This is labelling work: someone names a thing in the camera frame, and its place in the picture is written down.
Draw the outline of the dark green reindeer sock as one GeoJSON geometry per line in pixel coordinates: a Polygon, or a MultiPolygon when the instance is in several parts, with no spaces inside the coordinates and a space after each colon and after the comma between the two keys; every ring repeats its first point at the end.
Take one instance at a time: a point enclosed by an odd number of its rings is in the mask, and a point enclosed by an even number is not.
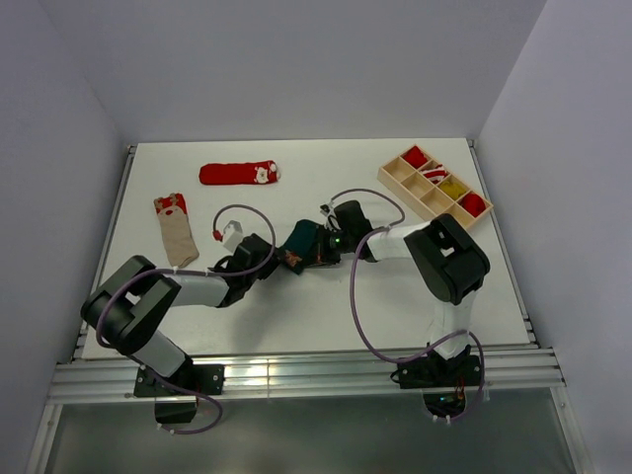
{"type": "Polygon", "coordinates": [[[320,224],[311,220],[297,221],[285,242],[277,250],[280,261],[296,275],[317,263],[320,227],[320,224]]]}

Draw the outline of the red reindeer sock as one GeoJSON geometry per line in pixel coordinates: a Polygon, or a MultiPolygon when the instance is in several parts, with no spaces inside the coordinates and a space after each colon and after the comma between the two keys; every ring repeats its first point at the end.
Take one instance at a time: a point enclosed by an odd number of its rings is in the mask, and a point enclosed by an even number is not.
{"type": "Polygon", "coordinates": [[[475,193],[468,193],[460,201],[461,207],[472,217],[477,218],[487,209],[486,202],[475,193]]]}

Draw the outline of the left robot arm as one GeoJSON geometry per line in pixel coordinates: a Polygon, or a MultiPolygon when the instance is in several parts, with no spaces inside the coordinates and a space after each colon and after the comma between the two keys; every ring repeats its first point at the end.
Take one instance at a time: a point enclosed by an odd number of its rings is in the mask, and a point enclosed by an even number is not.
{"type": "Polygon", "coordinates": [[[181,394],[198,382],[191,357],[159,331],[169,309],[229,307],[277,266],[277,248],[256,233],[205,273],[162,273],[133,256],[87,298],[80,314],[104,345],[152,370],[168,393],[181,394]]]}

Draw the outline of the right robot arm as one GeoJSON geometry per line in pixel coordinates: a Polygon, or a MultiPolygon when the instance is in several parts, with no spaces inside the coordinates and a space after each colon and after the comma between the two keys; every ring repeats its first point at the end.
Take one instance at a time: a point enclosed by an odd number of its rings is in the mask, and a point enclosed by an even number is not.
{"type": "Polygon", "coordinates": [[[483,356],[471,354],[480,341],[470,331],[472,306],[491,269],[485,252],[468,232],[447,213],[421,224],[404,226],[398,219],[388,226],[374,227],[358,201],[324,204],[326,222],[296,223],[292,236],[283,244],[286,264],[296,274],[308,268],[332,267],[342,256],[353,257],[349,298],[355,329],[365,347],[378,358],[399,365],[418,361],[428,366],[432,381],[451,383],[462,363],[483,368],[483,356]],[[434,333],[421,353],[395,359],[381,353],[361,326],[356,305],[358,263],[407,260],[415,264],[434,298],[434,333]]]}

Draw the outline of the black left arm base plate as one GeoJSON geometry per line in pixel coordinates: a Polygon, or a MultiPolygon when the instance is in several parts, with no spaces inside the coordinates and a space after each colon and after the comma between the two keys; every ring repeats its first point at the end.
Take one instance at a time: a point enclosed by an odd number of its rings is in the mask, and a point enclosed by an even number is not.
{"type": "MultiPolygon", "coordinates": [[[[181,367],[165,380],[189,391],[195,391],[204,395],[220,395],[224,382],[223,364],[189,364],[181,367]]],[[[161,398],[170,396],[184,396],[173,388],[169,388],[164,382],[156,378],[156,374],[148,367],[141,366],[136,374],[133,388],[133,396],[136,398],[161,398]]]]}

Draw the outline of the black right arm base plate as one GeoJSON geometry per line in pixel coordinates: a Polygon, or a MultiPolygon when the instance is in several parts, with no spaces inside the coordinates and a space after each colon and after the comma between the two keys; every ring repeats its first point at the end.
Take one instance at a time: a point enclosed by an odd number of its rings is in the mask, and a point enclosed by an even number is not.
{"type": "Polygon", "coordinates": [[[469,347],[455,357],[444,359],[436,352],[399,363],[390,375],[401,389],[457,388],[478,386],[483,376],[481,359],[469,347]]]}

